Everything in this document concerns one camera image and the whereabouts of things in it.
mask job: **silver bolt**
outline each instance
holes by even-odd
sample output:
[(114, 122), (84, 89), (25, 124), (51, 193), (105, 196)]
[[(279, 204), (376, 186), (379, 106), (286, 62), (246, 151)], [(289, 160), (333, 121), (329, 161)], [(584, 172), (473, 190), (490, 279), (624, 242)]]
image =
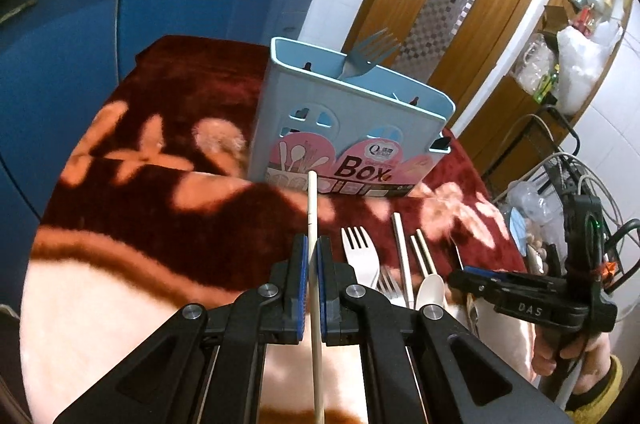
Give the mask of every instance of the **silver bolt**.
[(422, 309), (422, 313), (424, 314), (424, 317), (433, 321), (439, 320), (444, 315), (442, 307), (439, 307), (437, 305), (425, 306), (425, 308)]
[(362, 298), (365, 294), (366, 290), (362, 285), (349, 285), (347, 287), (347, 295), (352, 298)]
[(187, 305), (182, 309), (182, 317), (185, 319), (197, 319), (202, 315), (202, 307), (200, 305)]
[(278, 287), (273, 283), (265, 283), (258, 287), (258, 294), (263, 298), (273, 298), (278, 293)]

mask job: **black cable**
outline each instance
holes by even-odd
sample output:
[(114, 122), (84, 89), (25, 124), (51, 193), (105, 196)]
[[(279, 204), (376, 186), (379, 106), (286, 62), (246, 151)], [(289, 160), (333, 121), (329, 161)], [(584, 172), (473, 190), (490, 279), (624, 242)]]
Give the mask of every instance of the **black cable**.
[[(633, 229), (636, 229), (640, 235), (640, 219), (634, 218), (634, 219), (630, 219), (628, 222), (626, 222), (622, 227), (620, 227), (616, 233), (611, 236), (611, 238), (609, 238), (609, 241), (606, 244), (606, 247), (610, 247), (610, 246), (615, 246), (620, 240), (622, 240), (627, 234), (629, 234), (629, 232), (631, 232)], [(612, 286), (604, 289), (604, 292), (606, 292), (607, 294), (612, 294), (613, 292), (615, 292), (617, 289), (619, 289), (620, 287), (622, 287), (622, 285), (631, 277), (633, 276), (636, 272), (638, 272), (638, 269), (640, 269), (640, 259), (638, 259), (638, 261), (636, 261), (636, 264), (631, 267), (628, 271), (626, 271), (622, 277), (616, 281), (615, 283), (613, 283)]]

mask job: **floral pattern blanket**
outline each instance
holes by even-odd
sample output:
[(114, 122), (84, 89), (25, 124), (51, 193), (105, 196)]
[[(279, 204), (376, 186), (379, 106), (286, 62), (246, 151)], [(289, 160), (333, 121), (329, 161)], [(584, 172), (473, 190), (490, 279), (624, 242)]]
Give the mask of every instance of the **floral pattern blanket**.
[[(36, 423), (51, 423), (180, 306), (217, 307), (266, 281), (306, 231), (305, 193), (243, 178), (268, 57), (267, 47), (240, 42), (159, 39), (78, 142), (38, 229), (23, 296), (22, 368)], [(422, 229), (445, 278), (454, 241), (465, 264), (524, 269), (455, 139), (408, 197), (321, 196), (319, 234), (344, 261), (340, 227), (363, 226), (380, 262), (397, 268), (394, 211), (407, 234)], [(269, 347), (260, 422), (312, 422), (305, 343)], [(366, 422), (352, 348), (325, 353), (328, 423)]]

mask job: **metal fork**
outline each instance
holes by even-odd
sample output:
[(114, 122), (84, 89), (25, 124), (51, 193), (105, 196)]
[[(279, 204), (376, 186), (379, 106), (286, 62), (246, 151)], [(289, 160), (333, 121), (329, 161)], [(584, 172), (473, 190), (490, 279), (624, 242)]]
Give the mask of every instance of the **metal fork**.
[(380, 267), (378, 292), (384, 294), (386, 298), (391, 301), (392, 305), (406, 308), (406, 301), (404, 300), (402, 288), (386, 266)]
[(354, 45), (344, 60), (338, 80), (364, 75), (400, 48), (398, 40), (386, 31), (385, 27)]
[(364, 227), (340, 229), (347, 263), (353, 267), (360, 285), (375, 288), (380, 276), (380, 260)]

